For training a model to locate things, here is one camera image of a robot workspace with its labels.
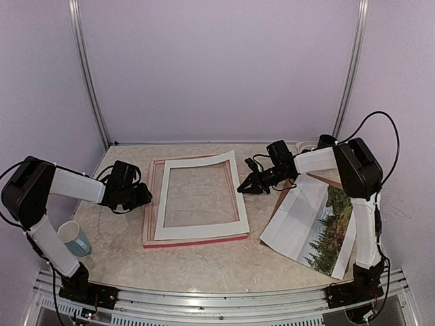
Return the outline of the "white mat board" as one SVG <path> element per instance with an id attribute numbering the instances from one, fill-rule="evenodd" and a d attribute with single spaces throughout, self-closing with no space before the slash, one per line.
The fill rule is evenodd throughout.
<path id="1" fill-rule="evenodd" d="M 230 180 L 230 188 L 234 196 L 235 208 L 237 209 L 238 221 L 215 224 L 215 225 L 196 225 L 191 227 L 165 228 L 164 217 L 167 202 L 167 192 L 169 188 L 169 174 L 172 168 L 195 168 L 199 166 L 210 166 L 225 163 L 227 168 L 227 178 Z M 162 185 L 160 189 L 159 205 L 157 210 L 155 240 L 190 240 L 198 238 L 227 238 L 232 235 L 248 234 L 249 223 L 245 209 L 243 195 L 237 192 L 240 186 L 239 174 L 234 151 L 216 156 L 205 156 L 196 158 L 179 158 L 167 160 L 164 164 L 162 175 Z"/>

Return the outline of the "wooden picture frame pink edge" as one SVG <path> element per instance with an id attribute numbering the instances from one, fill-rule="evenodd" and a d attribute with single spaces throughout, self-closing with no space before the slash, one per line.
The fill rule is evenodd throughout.
<path id="1" fill-rule="evenodd" d="M 249 223 L 234 151 L 150 163 L 153 195 L 145 207 L 143 247 L 245 240 Z"/>

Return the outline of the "landscape photo print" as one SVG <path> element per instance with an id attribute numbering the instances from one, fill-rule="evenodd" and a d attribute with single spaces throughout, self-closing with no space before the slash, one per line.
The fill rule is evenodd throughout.
<path id="1" fill-rule="evenodd" d="M 329 187 L 323 204 L 317 212 L 303 212 L 307 206 L 301 202 L 288 212 L 279 211 L 260 240 L 282 256 L 331 277 L 354 213 L 351 198 L 344 190 Z"/>

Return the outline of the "clear acrylic glass sheet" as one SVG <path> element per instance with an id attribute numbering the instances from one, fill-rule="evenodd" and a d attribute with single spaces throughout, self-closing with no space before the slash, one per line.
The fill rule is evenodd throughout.
<path id="1" fill-rule="evenodd" d="M 234 206 L 225 163 L 170 170 L 165 228 L 238 221 Z"/>

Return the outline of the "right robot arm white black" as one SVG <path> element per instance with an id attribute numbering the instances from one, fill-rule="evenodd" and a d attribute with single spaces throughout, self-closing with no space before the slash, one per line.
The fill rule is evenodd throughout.
<path id="1" fill-rule="evenodd" d="M 284 141 L 267 147 L 273 167 L 246 159 L 251 173 L 241 194 L 268 194 L 282 181 L 285 197 L 260 240 L 284 257 L 341 279 L 357 248 L 348 296 L 361 302 L 379 284 L 385 258 L 379 248 L 377 198 L 383 171 L 361 138 L 293 155 Z"/>

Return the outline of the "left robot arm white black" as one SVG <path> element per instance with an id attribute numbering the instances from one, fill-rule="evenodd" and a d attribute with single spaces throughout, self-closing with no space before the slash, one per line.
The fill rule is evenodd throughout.
<path id="1" fill-rule="evenodd" d="M 81 302 L 90 301 L 95 288 L 83 276 L 78 258 L 59 238 L 49 217 L 53 202 L 88 202 L 115 215 L 149 204 L 153 195 L 138 166 L 115 161 L 96 177 L 28 156 L 1 172 L 1 218 L 24 232 L 35 251 L 64 278 Z"/>

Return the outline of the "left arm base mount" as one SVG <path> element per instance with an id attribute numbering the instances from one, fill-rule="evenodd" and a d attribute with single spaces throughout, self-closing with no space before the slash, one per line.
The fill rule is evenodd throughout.
<path id="1" fill-rule="evenodd" d="M 119 289 L 90 282 L 89 271 L 82 263 L 71 277 L 62 274 L 60 277 L 62 285 L 59 295 L 62 298 L 97 308 L 114 309 Z"/>

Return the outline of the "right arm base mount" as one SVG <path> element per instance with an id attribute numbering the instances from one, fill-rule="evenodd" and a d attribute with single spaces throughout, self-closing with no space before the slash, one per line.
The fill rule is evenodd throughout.
<path id="1" fill-rule="evenodd" d="M 383 271 L 383 260 L 369 269 L 354 263 L 351 282 L 326 287 L 325 294 L 329 309 L 373 300 L 384 295 L 380 282 Z"/>

